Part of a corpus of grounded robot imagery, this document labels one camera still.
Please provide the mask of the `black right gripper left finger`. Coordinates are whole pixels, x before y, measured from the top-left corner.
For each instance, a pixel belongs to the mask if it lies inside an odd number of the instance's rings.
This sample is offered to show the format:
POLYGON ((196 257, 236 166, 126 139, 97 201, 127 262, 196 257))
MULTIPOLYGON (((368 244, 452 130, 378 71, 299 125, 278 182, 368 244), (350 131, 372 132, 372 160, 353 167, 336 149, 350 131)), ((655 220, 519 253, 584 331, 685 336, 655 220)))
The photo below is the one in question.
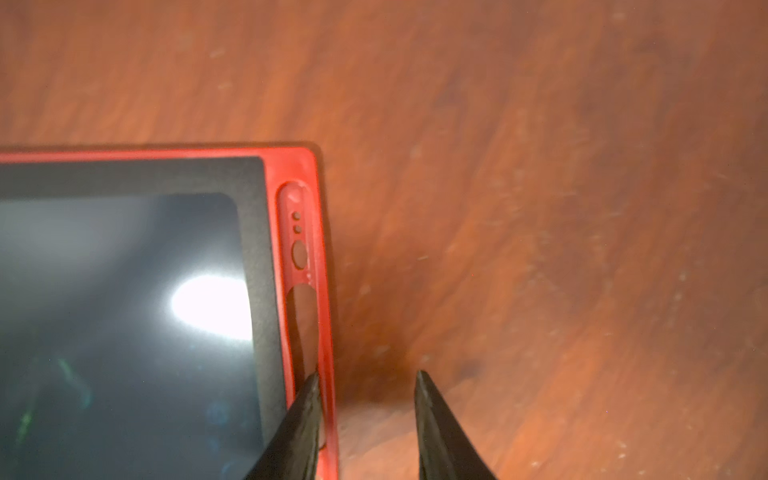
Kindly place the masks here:
POLYGON ((303 383, 272 441, 245 480, 316 478, 323 409, 317 372, 303 383))

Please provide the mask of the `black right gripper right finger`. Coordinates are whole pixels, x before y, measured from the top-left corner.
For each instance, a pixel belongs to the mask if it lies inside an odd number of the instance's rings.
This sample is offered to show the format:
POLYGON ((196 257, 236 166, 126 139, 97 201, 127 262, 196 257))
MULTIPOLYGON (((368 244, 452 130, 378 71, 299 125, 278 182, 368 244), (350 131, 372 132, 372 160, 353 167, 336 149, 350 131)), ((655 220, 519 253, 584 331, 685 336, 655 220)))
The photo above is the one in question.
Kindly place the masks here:
POLYGON ((421 480, 497 479, 424 370, 416 374, 414 404, 421 480))

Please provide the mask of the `red tablet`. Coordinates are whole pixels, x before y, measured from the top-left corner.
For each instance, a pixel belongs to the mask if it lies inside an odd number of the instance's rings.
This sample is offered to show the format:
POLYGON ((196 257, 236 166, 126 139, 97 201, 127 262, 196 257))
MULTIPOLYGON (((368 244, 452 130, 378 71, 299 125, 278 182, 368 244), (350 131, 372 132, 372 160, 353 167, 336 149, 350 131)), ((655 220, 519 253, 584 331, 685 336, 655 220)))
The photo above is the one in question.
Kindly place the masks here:
POLYGON ((3 478, 244 479, 311 375, 335 479, 311 150, 2 154, 3 478))

